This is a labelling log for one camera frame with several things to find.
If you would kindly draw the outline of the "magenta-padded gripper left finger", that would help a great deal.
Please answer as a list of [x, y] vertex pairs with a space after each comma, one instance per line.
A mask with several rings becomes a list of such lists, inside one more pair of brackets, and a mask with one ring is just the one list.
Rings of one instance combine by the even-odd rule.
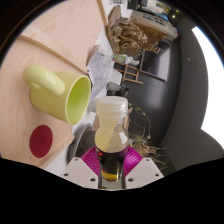
[[96, 148], [90, 148], [81, 157], [72, 158], [61, 177], [84, 188], [98, 189], [100, 162]]

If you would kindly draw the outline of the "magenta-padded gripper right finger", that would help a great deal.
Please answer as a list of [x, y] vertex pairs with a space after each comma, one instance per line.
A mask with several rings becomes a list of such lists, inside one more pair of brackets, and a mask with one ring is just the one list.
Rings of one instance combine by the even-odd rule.
[[125, 189], [140, 188], [163, 178], [163, 174], [149, 157], [142, 157], [131, 147], [123, 162]]

